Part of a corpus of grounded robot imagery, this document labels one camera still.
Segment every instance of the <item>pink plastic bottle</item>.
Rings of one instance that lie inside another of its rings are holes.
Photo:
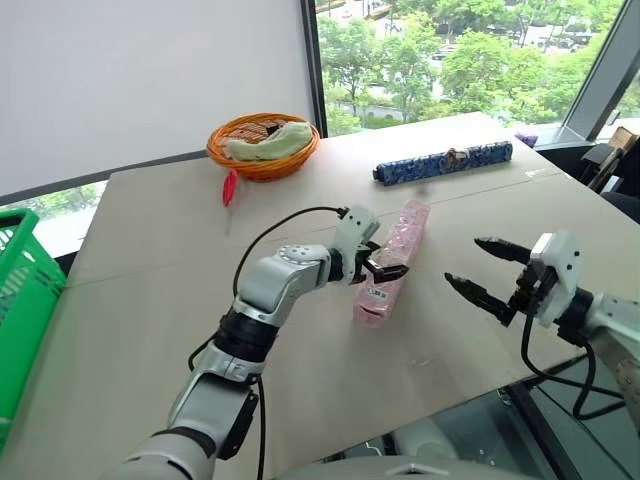
[[[409,200],[373,259],[382,266],[403,263],[411,266],[420,248],[424,226],[429,216],[429,207],[416,200]],[[411,271],[404,277],[387,283],[373,283],[369,275],[357,289],[353,304],[353,318],[356,323],[368,327],[380,327],[391,315],[400,289]]]

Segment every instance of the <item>blue cylindrical case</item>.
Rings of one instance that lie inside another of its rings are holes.
[[[452,148],[442,153],[381,163],[373,171],[373,179],[388,187],[421,178],[508,162],[512,153],[513,145],[508,141],[459,150]]]

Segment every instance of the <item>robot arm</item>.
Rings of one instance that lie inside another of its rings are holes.
[[[476,244],[499,258],[525,265],[508,303],[480,285],[446,273],[447,281],[467,300],[495,315],[506,327],[517,312],[531,313],[544,326],[558,325],[558,336],[589,345],[613,372],[631,418],[640,431],[640,306],[578,287],[583,258],[571,232],[545,233],[528,250],[497,238]]]
[[[295,301],[324,287],[376,281],[408,271],[369,260],[379,228],[370,211],[354,207],[336,228],[332,245],[286,245],[258,261],[246,275],[229,312],[200,353],[169,414],[168,427],[144,441],[103,480],[210,480],[216,459],[240,449],[258,397],[251,390]]]

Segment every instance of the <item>wicker basket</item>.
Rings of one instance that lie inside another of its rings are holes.
[[[207,153],[218,165],[235,169],[254,182],[271,182],[291,175],[309,158],[318,145],[320,134],[311,125],[311,141],[302,150],[278,160],[236,162],[224,154],[227,139],[239,138],[248,143],[258,143],[267,138],[267,127],[286,122],[304,122],[302,118],[280,113],[257,113],[237,118],[215,130],[207,142]]]

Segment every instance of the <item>table surface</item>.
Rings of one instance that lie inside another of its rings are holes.
[[[355,201],[394,223],[406,200],[432,205],[425,238],[389,322],[352,322],[353,290],[300,299],[264,372],[267,476],[340,451],[529,375],[522,322],[509,329],[444,280],[471,277],[507,299],[520,271],[473,243],[496,235],[532,245],[571,229],[586,260],[582,286],[623,298],[640,292],[640,228],[519,141],[506,165],[383,188],[381,161],[507,138],[480,114],[323,140],[297,174],[244,183],[231,215],[224,172],[208,160],[114,175],[78,254],[0,459],[0,477],[97,478],[164,428],[187,378],[186,358],[232,300],[244,248],[298,208]],[[283,242],[329,243],[336,219],[316,213],[274,233],[250,257]],[[534,329],[531,356],[548,367],[578,351]],[[254,478],[259,422],[224,478]]]

